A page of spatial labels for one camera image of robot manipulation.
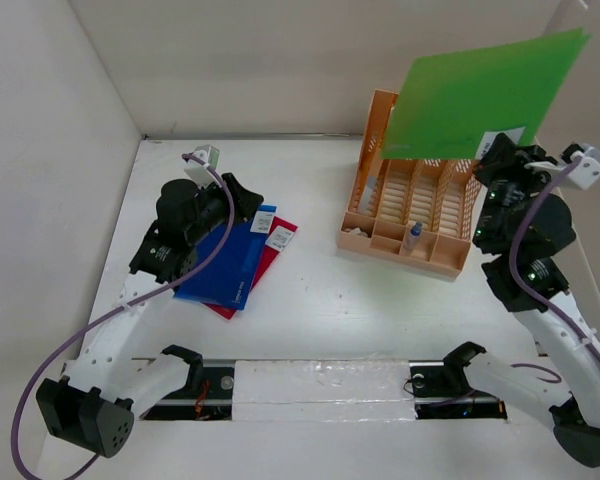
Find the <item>peach plastic desk organizer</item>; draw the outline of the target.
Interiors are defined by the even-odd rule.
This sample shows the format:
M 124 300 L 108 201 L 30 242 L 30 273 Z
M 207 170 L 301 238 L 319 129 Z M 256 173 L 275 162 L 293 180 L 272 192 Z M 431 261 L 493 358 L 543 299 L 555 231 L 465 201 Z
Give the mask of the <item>peach plastic desk organizer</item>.
M 343 250 L 455 279 L 471 249 L 474 205 L 481 185 L 470 159 L 390 159 L 384 137 L 398 95 L 373 93 L 354 185 L 337 237 Z M 402 249 L 405 234 L 420 221 L 413 252 Z M 345 233 L 359 227 L 368 238 Z

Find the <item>blue capped pen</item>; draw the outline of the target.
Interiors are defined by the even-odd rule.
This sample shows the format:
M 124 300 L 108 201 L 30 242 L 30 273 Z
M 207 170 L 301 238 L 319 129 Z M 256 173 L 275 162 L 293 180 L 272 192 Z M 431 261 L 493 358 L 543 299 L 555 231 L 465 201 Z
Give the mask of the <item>blue capped pen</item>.
M 405 234 L 402 249 L 407 254 L 410 255 L 417 243 L 419 242 L 422 234 L 423 224 L 420 221 L 415 222 L 408 232 Z

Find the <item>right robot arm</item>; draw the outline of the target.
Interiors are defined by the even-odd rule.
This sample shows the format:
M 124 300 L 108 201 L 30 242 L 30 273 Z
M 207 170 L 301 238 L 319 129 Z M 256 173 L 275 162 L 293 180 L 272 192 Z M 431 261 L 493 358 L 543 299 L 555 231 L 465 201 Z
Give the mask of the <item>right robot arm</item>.
M 559 158 L 497 134 L 473 170 L 487 194 L 473 236 L 493 255 L 482 270 L 494 296 L 532 334 L 562 376 L 550 385 L 466 342 L 443 359 L 453 393 L 488 393 L 547 427 L 580 464 L 600 467 L 600 341 L 580 313 L 553 257 L 576 239 L 562 183 L 586 190 L 600 179 L 600 150 L 569 145 Z

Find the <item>green clip file folder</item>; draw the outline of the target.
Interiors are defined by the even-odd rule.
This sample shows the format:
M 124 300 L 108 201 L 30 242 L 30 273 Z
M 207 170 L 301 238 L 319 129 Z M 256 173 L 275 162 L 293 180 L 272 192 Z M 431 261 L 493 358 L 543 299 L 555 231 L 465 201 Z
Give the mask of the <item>green clip file folder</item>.
M 391 116 L 387 159 L 475 159 L 489 133 L 529 144 L 590 37 L 577 28 L 416 59 Z

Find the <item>white grey eraser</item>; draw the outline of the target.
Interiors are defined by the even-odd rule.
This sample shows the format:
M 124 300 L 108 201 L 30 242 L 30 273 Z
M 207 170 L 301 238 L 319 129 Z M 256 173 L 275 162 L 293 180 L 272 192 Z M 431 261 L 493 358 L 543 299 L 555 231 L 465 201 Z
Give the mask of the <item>white grey eraser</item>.
M 351 235 L 355 235 L 355 236 L 359 236 L 362 238 L 368 238 L 369 235 L 367 232 L 365 232 L 364 230 L 362 230 L 359 227 L 355 227 L 355 228 L 346 228 L 344 230 L 345 233 L 351 234 Z

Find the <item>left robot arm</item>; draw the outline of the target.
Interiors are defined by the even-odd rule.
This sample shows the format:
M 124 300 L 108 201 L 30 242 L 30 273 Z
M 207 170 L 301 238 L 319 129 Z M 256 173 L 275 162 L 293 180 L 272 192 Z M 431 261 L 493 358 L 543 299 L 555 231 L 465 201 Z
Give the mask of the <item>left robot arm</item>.
M 164 184 L 156 218 L 129 264 L 120 314 L 104 322 L 58 381 L 46 379 L 36 402 L 48 432 L 101 457 L 116 455 L 135 420 L 172 392 L 192 396 L 202 387 L 200 354 L 169 345 L 146 367 L 132 356 L 159 310 L 167 290 L 142 296 L 153 285 L 172 285 L 200 263 L 196 248 L 210 234 L 254 218 L 262 195 L 244 188 L 231 173 L 223 184 L 197 185 L 190 179 Z

